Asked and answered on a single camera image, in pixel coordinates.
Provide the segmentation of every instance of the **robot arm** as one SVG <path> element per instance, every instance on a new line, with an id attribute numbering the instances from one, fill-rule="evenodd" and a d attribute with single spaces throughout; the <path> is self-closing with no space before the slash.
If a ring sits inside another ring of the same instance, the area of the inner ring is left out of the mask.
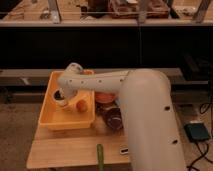
<path id="1" fill-rule="evenodd" d="M 186 171 L 170 83 L 158 71 L 138 69 L 79 75 L 71 64 L 58 83 L 65 98 L 78 89 L 118 92 L 133 171 Z"/>

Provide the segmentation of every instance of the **box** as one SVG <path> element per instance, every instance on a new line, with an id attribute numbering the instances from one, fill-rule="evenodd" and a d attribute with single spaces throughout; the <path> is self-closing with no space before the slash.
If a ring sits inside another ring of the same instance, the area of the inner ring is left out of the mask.
<path id="1" fill-rule="evenodd" d="M 77 95 L 69 100 L 69 105 L 60 107 L 54 100 L 53 95 L 58 90 L 57 79 L 61 71 L 54 71 L 50 76 L 47 91 L 39 117 L 39 126 L 50 130 L 66 130 L 89 128 L 95 119 L 94 91 L 78 90 Z M 76 103 L 85 100 L 88 110 L 78 112 Z"/>

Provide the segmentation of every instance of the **cable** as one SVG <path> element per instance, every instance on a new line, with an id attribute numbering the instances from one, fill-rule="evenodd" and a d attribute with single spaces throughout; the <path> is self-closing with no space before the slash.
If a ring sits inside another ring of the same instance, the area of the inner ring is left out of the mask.
<path id="1" fill-rule="evenodd" d="M 203 151 L 200 149 L 199 144 L 196 144 L 196 146 L 197 146 L 198 150 L 200 151 L 200 154 L 203 154 Z M 204 156 L 204 159 L 205 159 L 207 162 L 213 164 L 213 161 L 212 161 L 211 159 L 209 159 L 207 156 Z"/>
<path id="2" fill-rule="evenodd" d="M 209 100 L 209 102 L 203 103 L 200 105 L 199 112 L 201 115 L 203 115 L 210 109 L 211 138 L 213 139 L 213 86 L 212 86 L 212 82 L 209 82 L 209 87 L 210 87 L 210 100 Z"/>
<path id="3" fill-rule="evenodd" d="M 200 171 L 199 169 L 197 169 L 196 167 L 194 167 L 194 164 L 196 162 L 198 162 L 199 160 L 201 160 L 202 158 L 204 158 L 208 152 L 209 152 L 209 144 L 206 143 L 206 150 L 204 152 L 202 152 L 201 155 L 198 158 L 196 158 L 195 160 L 193 160 L 189 166 L 187 166 L 188 171 L 191 171 L 192 169 L 196 170 L 196 171 Z"/>

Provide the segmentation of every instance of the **wooden tabletop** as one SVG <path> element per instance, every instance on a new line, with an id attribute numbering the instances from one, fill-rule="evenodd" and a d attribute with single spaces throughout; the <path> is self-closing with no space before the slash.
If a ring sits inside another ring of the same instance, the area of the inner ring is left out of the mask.
<path id="1" fill-rule="evenodd" d="M 96 145 L 104 147 L 105 164 L 129 163 L 123 131 L 113 132 L 100 116 L 91 128 L 51 131 L 38 126 L 27 161 L 28 169 L 97 165 Z"/>

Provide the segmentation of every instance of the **gray floor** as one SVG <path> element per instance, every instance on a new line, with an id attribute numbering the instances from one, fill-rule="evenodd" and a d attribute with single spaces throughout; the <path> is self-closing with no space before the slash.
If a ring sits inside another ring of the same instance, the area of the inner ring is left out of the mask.
<path id="1" fill-rule="evenodd" d="M 41 103 L 0 104 L 0 170 L 25 171 Z"/>

